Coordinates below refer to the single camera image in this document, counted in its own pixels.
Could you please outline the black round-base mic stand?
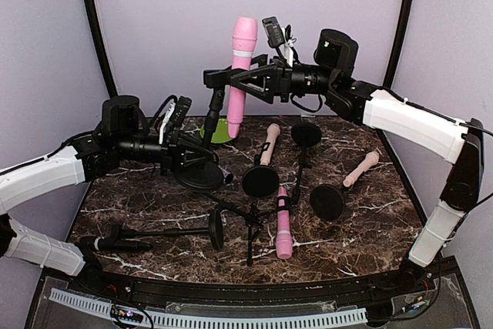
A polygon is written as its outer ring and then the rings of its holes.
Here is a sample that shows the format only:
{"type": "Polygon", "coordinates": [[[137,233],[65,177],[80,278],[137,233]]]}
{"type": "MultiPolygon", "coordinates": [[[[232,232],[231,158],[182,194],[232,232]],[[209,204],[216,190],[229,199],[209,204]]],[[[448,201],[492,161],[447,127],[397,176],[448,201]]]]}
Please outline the black round-base mic stand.
{"type": "MultiPolygon", "coordinates": [[[[204,122],[204,134],[201,146],[209,149],[213,134],[219,122],[220,111],[226,96],[226,86],[230,84],[230,77],[239,73],[240,68],[233,69],[206,69],[203,71],[203,84],[213,90],[209,104],[209,111],[204,122]]],[[[213,157],[206,162],[192,165],[191,167],[176,173],[176,181],[193,191],[206,192],[218,189],[223,184],[223,171],[217,165],[218,159],[213,157]]]]}

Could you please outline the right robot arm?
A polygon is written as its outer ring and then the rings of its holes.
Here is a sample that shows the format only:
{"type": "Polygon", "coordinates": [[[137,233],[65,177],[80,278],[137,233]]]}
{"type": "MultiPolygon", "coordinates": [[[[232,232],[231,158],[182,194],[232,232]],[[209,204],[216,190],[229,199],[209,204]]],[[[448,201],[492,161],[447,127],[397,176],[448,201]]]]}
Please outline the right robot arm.
{"type": "Polygon", "coordinates": [[[230,85],[228,134],[235,138],[243,123],[245,100],[252,95],[273,103],[278,96],[314,94],[340,118],[392,133],[439,155],[452,165],[438,205],[404,258],[407,265],[393,277],[393,286],[408,294],[423,280],[427,267],[466,215],[479,205],[484,172],[481,122],[468,122],[433,112],[383,86],[357,81],[354,69],[358,44],[334,29],[321,31],[312,65],[279,54],[270,64],[252,69],[257,44],[255,28],[233,31],[233,74],[230,85]]]}

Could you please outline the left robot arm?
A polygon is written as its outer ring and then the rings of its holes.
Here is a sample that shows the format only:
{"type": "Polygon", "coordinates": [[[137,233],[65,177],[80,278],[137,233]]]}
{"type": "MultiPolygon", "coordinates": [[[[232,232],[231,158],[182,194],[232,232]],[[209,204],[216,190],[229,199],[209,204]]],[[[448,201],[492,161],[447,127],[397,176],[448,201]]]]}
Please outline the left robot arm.
{"type": "Polygon", "coordinates": [[[108,277],[86,264],[89,257],[76,245],[36,232],[14,220],[15,207],[67,186],[90,183],[119,167],[123,160],[159,165],[162,173],[181,173],[215,159],[194,138],[182,132],[191,99],[173,97],[156,135],[135,96],[115,96],[102,104],[102,118],[93,131],[72,136],[53,152],[1,171],[1,255],[48,267],[69,276],[92,295],[109,288],[108,277]]]}

